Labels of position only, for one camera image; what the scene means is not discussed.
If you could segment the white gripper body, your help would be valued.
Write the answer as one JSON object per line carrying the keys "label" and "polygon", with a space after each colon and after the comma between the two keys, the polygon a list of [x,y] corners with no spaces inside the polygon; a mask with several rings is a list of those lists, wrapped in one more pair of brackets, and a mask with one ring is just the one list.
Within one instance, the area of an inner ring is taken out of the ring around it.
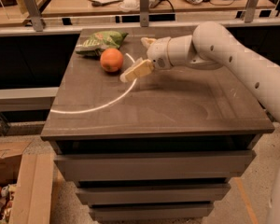
{"label": "white gripper body", "polygon": [[169,41],[170,37],[157,39],[147,50],[147,57],[158,70],[168,70],[172,68],[168,56]]}

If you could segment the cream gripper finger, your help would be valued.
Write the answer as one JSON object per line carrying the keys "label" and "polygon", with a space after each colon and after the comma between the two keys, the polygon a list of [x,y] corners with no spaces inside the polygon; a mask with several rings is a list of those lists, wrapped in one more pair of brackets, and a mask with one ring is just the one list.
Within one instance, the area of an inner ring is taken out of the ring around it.
{"label": "cream gripper finger", "polygon": [[152,73],[154,65],[151,60],[138,59],[131,67],[120,75],[120,80],[124,83],[132,82],[139,77],[144,77]]}
{"label": "cream gripper finger", "polygon": [[156,38],[149,38],[149,37],[141,38],[141,43],[146,49],[148,49],[155,41]]}

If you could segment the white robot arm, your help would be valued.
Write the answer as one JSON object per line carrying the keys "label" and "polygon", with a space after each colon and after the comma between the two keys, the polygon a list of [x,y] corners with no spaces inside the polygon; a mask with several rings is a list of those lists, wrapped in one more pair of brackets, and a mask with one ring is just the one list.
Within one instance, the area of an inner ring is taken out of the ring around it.
{"label": "white robot arm", "polygon": [[133,62],[121,81],[133,82],[180,65],[202,70],[225,66],[280,123],[280,66],[242,45],[224,26],[207,21],[191,35],[143,37],[141,42],[147,58]]}

